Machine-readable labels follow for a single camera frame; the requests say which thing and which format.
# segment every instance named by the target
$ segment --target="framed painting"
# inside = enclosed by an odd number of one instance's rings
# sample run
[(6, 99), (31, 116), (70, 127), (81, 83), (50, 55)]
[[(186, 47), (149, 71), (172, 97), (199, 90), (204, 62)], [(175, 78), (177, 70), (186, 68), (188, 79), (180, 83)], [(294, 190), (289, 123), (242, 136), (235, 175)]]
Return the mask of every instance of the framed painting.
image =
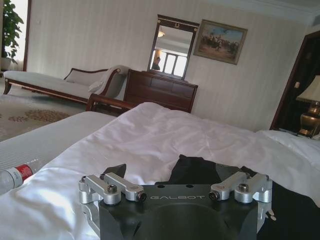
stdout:
[(237, 65), (247, 29), (202, 20), (193, 54)]

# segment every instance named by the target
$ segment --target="table lamp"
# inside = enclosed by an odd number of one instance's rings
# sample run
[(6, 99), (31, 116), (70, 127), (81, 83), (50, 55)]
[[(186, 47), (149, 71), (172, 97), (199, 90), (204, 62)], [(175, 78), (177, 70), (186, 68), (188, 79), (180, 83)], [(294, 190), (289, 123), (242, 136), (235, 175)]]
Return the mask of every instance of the table lamp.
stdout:
[(300, 135), (313, 137), (320, 131), (320, 75), (297, 98), (298, 101), (310, 103), (308, 112), (300, 117)]

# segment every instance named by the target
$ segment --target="wooden dresser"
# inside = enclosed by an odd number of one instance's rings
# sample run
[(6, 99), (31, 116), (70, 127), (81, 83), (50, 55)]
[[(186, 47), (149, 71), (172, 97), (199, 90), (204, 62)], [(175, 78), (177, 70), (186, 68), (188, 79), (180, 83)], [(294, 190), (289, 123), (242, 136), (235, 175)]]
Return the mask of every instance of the wooden dresser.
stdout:
[(124, 101), (134, 104), (153, 102), (172, 110), (190, 113), (197, 85), (159, 76), (152, 72), (129, 70)]

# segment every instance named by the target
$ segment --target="chaise lounge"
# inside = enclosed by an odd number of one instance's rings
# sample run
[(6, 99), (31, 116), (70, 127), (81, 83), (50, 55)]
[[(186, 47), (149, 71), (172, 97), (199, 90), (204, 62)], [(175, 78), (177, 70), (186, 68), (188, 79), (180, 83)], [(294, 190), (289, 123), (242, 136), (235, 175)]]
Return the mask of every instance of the chaise lounge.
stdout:
[(36, 72), (6, 71), (3, 74), (5, 79), (3, 94), (8, 94), (11, 86), (17, 85), (86, 104), (91, 94), (115, 98), (124, 84), (128, 70), (128, 67), (122, 65), (97, 71), (72, 68), (64, 79)]

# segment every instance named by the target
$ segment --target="black cloth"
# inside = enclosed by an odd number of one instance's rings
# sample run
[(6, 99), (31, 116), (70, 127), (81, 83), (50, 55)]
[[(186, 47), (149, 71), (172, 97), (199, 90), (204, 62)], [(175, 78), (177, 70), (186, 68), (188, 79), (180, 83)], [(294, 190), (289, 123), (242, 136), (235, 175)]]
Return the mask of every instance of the black cloth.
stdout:
[[(156, 184), (216, 184), (237, 171), (249, 173), (252, 177), (256, 172), (249, 168), (224, 167), (202, 157), (179, 156), (169, 181)], [(311, 198), (285, 189), (273, 182), (272, 210), (276, 221), (266, 218), (257, 234), (258, 240), (319, 240), (320, 208)]]

